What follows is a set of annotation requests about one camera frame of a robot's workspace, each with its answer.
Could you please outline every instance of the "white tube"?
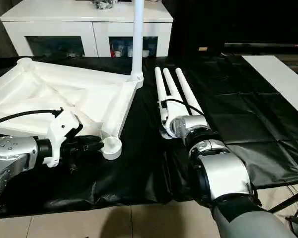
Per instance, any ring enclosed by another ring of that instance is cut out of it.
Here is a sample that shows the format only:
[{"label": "white tube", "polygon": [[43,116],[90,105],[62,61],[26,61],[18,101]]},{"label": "white tube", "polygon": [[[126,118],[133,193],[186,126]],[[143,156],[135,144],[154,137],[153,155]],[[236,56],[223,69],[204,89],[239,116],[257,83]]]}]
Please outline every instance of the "white tube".
[{"label": "white tube", "polygon": [[107,160],[116,160],[121,155],[122,143],[118,137],[109,136],[103,140],[104,147],[101,153]]},{"label": "white tube", "polygon": [[145,0],[135,0],[134,13],[134,38],[133,38],[133,69],[131,71],[132,81],[141,81],[143,75],[143,26]]},{"label": "white tube", "polygon": [[159,67],[156,67],[154,69],[154,72],[155,72],[155,80],[157,83],[158,100],[163,101],[167,97],[167,92],[164,87],[161,70]]},{"label": "white tube", "polygon": [[[200,110],[201,112],[203,112],[197,99],[195,98],[187,80],[185,79],[182,70],[180,68],[177,68],[175,70],[175,72],[178,76],[182,91],[184,93],[184,96],[185,96],[188,104],[191,105],[192,107],[195,107],[196,109]],[[191,112],[192,112],[192,115],[199,115],[199,113],[197,113],[196,111],[194,111],[192,109],[191,109]]]},{"label": "white tube", "polygon": [[173,78],[170,74],[169,69],[164,68],[163,69],[163,74],[164,74],[165,80],[167,81],[168,88],[169,88],[169,91],[170,91],[171,95],[174,97],[174,99],[183,101],[182,98],[181,98],[181,95],[180,95],[180,93],[177,89],[177,86],[175,86],[175,83],[173,81]]}]

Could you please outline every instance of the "white pipe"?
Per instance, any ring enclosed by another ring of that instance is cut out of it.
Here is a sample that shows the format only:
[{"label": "white pipe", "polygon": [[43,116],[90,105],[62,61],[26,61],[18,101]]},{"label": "white pipe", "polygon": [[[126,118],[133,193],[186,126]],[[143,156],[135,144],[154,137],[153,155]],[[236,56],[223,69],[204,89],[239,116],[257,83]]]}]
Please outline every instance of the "white pipe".
[{"label": "white pipe", "polygon": [[159,67],[156,67],[154,69],[154,72],[155,72],[155,80],[157,83],[158,100],[163,101],[167,97],[167,92],[164,87],[161,70]]},{"label": "white pipe", "polygon": [[175,86],[175,83],[173,81],[173,78],[170,74],[169,69],[164,68],[163,69],[163,74],[164,74],[165,80],[167,81],[168,88],[169,88],[169,91],[170,91],[171,95],[174,97],[174,99],[183,101],[182,98],[181,98],[181,95],[180,95],[180,93],[177,89],[177,86]]},{"label": "white pipe", "polygon": [[[191,105],[192,107],[195,107],[196,109],[200,110],[201,112],[203,112],[197,99],[195,98],[187,80],[185,79],[182,70],[180,68],[177,68],[175,70],[175,72],[178,76],[182,91],[184,93],[184,96],[185,96],[188,104]],[[191,109],[191,112],[192,112],[192,115],[199,115],[199,113],[197,113],[196,111],[194,111],[192,109]]]},{"label": "white pipe", "polygon": [[143,75],[143,27],[145,0],[134,0],[134,38],[133,38],[133,69],[131,71],[132,81],[142,81]]}]

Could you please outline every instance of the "black plastic sheet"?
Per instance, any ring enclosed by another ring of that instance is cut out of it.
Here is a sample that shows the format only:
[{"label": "black plastic sheet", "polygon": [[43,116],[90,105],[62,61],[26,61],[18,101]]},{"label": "black plastic sheet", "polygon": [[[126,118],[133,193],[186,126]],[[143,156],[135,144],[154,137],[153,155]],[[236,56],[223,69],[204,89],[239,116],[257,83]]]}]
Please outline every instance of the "black plastic sheet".
[{"label": "black plastic sheet", "polygon": [[[37,60],[115,73],[131,71],[129,59]],[[0,76],[15,62],[0,59]],[[108,161],[95,153],[82,158],[73,174],[66,163],[20,174],[0,198],[0,217],[190,200],[182,142],[164,140],[159,134],[155,66],[168,67],[175,81],[174,70],[182,68],[209,124],[246,163],[257,188],[298,183],[298,112],[246,61],[238,57],[146,59],[144,86],[136,92],[122,131],[121,157]]]}]

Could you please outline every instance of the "glass cabinet door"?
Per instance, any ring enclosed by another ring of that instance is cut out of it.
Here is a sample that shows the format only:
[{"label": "glass cabinet door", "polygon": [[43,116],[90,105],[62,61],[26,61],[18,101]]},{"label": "glass cabinet door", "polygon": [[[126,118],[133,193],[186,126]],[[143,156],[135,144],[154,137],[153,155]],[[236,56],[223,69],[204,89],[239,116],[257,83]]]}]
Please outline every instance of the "glass cabinet door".
[{"label": "glass cabinet door", "polygon": [[19,56],[97,57],[92,22],[3,22]]},{"label": "glass cabinet door", "polygon": [[34,56],[85,56],[80,36],[26,36]]},{"label": "glass cabinet door", "polygon": [[[143,57],[168,56],[171,23],[144,23]],[[99,57],[132,57],[132,22],[93,23]]]}]

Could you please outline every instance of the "metal stand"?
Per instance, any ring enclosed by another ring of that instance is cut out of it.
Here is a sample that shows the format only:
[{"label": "metal stand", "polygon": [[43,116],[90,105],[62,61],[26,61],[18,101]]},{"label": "metal stand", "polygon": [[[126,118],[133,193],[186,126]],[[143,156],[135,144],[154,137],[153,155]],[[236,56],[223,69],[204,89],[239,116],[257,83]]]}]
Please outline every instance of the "metal stand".
[{"label": "metal stand", "polygon": [[288,198],[286,201],[278,204],[276,207],[273,207],[272,209],[269,210],[269,212],[271,213],[279,212],[284,208],[294,204],[295,202],[298,202],[298,193],[292,196],[291,198]]}]

